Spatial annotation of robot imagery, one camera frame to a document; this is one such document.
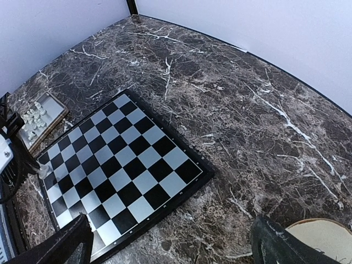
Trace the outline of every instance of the black square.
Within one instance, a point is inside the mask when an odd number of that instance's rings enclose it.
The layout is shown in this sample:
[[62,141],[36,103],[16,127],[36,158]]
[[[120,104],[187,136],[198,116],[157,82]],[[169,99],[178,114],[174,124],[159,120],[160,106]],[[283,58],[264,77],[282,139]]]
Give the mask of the black square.
[[124,106],[120,107],[120,111],[127,116],[129,113],[133,112],[133,110],[136,110],[137,106],[132,103],[132,102],[128,102],[127,104],[125,104]]
[[81,180],[79,183],[76,184],[75,186],[78,196],[82,199],[84,196],[86,196],[88,193],[93,191],[93,187],[90,184],[88,178],[84,178]]
[[73,187],[73,182],[71,180],[70,175],[67,175],[58,183],[60,191],[62,194],[66,193],[69,189]]
[[58,217],[64,211],[67,210],[67,206],[64,201],[64,197],[62,197],[62,196],[59,199],[57,199],[55,202],[53,202],[53,204],[51,204],[51,206],[53,207],[53,210],[54,210],[56,217]]
[[39,159],[38,161],[41,163],[41,164],[46,164],[50,161],[50,158],[49,158],[49,154],[48,152],[45,152]]
[[109,129],[110,127],[112,127],[112,123],[110,122],[109,119],[105,118],[104,120],[100,121],[97,125],[96,125],[98,131],[100,134],[102,134],[104,131],[106,131],[107,129]]
[[154,210],[157,210],[163,203],[170,199],[170,196],[157,184],[144,195],[144,198]]
[[80,151],[87,145],[87,141],[84,138],[84,136],[80,136],[75,142],[72,143],[72,147],[75,150],[75,152]]
[[153,144],[153,148],[162,157],[169,153],[175,147],[175,144],[167,136],[163,136],[161,139],[159,139]]
[[143,163],[138,158],[132,159],[123,168],[128,174],[128,176],[131,178],[131,180],[134,180],[146,170],[146,167],[144,167]]
[[110,116],[113,112],[115,112],[118,109],[118,107],[116,106],[116,104],[114,104],[113,102],[110,103],[109,105],[105,106],[103,109],[104,114],[108,117]]
[[96,252],[98,252],[99,250],[105,247],[105,244],[101,239],[100,235],[98,234],[97,230],[93,232],[93,235],[94,235],[94,238],[93,238],[92,255],[94,255]]
[[106,177],[110,177],[115,174],[119,169],[121,169],[120,163],[117,161],[115,156],[108,159],[102,166],[101,169],[103,170]]
[[90,149],[92,150],[93,153],[97,152],[105,145],[106,143],[102,136],[98,136],[92,142],[89,143]]
[[140,136],[139,138],[131,142],[129,144],[129,147],[138,156],[140,153],[149,148],[150,144],[148,143],[148,141],[145,140],[143,136]]
[[57,144],[59,146],[59,149],[63,151],[66,149],[69,145],[71,144],[70,139],[68,136],[64,137],[63,139],[60,140],[60,142]]
[[119,122],[117,122],[114,125],[114,127],[116,128],[118,133],[121,134],[121,133],[125,132],[127,129],[129,129],[130,127],[132,127],[132,124],[131,124],[130,120],[128,120],[126,117],[124,117]]
[[149,129],[151,129],[152,127],[154,127],[155,124],[151,122],[148,117],[143,117],[136,124],[134,124],[134,126],[141,134],[143,134],[147,132]]
[[123,204],[126,207],[131,205],[135,200],[142,196],[141,192],[137,189],[133,182],[127,184],[124,188],[117,192]]
[[202,171],[190,159],[187,159],[175,172],[188,184]]
[[121,136],[118,136],[110,143],[108,143],[108,147],[110,148],[110,150],[114,155],[126,146],[127,146],[127,143],[123,140]]
[[104,181],[102,184],[96,187],[94,191],[102,203],[116,193],[114,186],[112,186],[109,180]]
[[161,182],[166,176],[168,176],[173,170],[167,164],[164,159],[159,159],[156,163],[154,163],[148,171],[154,176],[154,178]]
[[90,130],[92,127],[94,127],[94,123],[91,119],[88,119],[86,122],[79,126],[83,134]]
[[52,172],[50,173],[45,179],[44,179],[44,184],[45,188],[49,190],[52,186],[54,186],[57,183],[55,174]]
[[62,163],[64,163],[64,160],[62,159],[61,153],[53,157],[51,160],[53,170],[57,169]]
[[92,212],[89,213],[89,217],[93,222],[96,229],[101,227],[103,224],[110,220],[108,213],[105,211],[103,205],[99,205]]
[[89,157],[85,162],[82,163],[82,168],[88,176],[99,167],[99,163],[94,156]]
[[127,208],[112,218],[112,222],[115,224],[121,235],[138,224]]
[[83,203],[80,200],[74,205],[72,205],[70,208],[68,208],[68,210],[70,211],[73,219],[79,216],[80,213],[84,215],[87,214],[86,210],[84,209]]
[[66,165],[67,171],[70,173],[75,168],[80,166],[81,163],[79,162],[77,155],[75,154],[71,158],[69,158],[67,161],[65,161],[65,165]]

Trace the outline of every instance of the brown marble surface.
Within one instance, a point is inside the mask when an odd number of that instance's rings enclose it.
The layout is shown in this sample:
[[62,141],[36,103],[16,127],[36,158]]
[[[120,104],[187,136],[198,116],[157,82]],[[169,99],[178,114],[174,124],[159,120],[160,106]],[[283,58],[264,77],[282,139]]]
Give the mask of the brown marble surface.
[[[106,263],[251,263],[249,230],[327,217],[352,227],[352,121],[286,73],[218,40],[134,16],[91,36],[10,97],[20,113],[50,91],[70,109],[38,152],[132,89],[219,170]],[[31,246],[53,233],[30,177],[17,194]]]

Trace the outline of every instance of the black metal bracket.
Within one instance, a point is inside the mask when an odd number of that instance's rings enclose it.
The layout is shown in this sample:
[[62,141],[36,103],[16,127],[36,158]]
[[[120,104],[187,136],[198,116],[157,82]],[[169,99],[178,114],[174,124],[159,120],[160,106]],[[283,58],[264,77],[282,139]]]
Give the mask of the black metal bracket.
[[135,0],[126,0],[126,1],[127,1],[128,9],[130,9],[130,14],[138,15],[138,10],[137,10]]

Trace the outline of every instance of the white wall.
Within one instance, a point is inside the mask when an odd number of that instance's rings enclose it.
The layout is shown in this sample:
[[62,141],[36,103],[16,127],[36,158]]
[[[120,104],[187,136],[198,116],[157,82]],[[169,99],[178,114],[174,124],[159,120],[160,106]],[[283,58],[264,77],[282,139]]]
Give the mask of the white wall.
[[0,0],[0,97],[127,16],[126,0]]
[[293,74],[352,114],[351,0],[136,0]]

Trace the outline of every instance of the chess piece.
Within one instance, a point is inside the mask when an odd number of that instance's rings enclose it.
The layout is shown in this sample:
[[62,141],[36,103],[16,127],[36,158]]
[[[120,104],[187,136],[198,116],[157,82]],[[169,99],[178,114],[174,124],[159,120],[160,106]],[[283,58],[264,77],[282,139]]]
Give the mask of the chess piece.
[[37,126],[39,128],[44,128],[46,127],[46,123],[43,119],[41,119],[40,117],[38,119],[34,119],[34,122],[37,124]]
[[29,116],[29,118],[32,118],[33,117],[33,114],[31,113],[31,111],[27,111],[27,115]]
[[33,115],[34,119],[38,119],[39,118],[39,111],[35,111],[34,109],[31,109],[31,114]]
[[24,123],[27,124],[28,123],[28,119],[29,119],[29,115],[24,114],[22,119],[23,119]]
[[34,102],[35,107],[38,109],[39,114],[42,116],[46,114],[46,110],[42,107],[42,105],[38,102]]
[[34,131],[30,131],[28,134],[29,134],[28,136],[29,141],[32,141],[32,139],[37,136]]
[[28,123],[31,125],[31,127],[33,128],[33,130],[37,129],[37,124],[35,122],[33,122],[33,119],[29,119]]
[[23,130],[24,130],[25,132],[27,132],[27,131],[28,131],[28,124],[24,124],[24,126],[23,126]]

